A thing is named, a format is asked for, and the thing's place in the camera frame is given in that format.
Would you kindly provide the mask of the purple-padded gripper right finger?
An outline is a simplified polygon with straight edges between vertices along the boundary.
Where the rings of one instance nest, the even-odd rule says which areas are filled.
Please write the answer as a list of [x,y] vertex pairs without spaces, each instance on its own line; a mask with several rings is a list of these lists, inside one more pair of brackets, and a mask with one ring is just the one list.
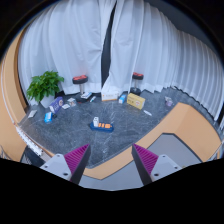
[[132,156],[143,185],[181,170],[181,167],[166,154],[156,155],[137,144],[132,145]]

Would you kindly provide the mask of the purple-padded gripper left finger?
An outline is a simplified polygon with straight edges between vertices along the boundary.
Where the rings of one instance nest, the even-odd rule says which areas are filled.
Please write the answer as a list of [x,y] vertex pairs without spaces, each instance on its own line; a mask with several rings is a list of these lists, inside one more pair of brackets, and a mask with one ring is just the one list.
[[74,184],[79,184],[90,154],[91,147],[86,144],[65,155],[56,154],[43,164],[41,169]]

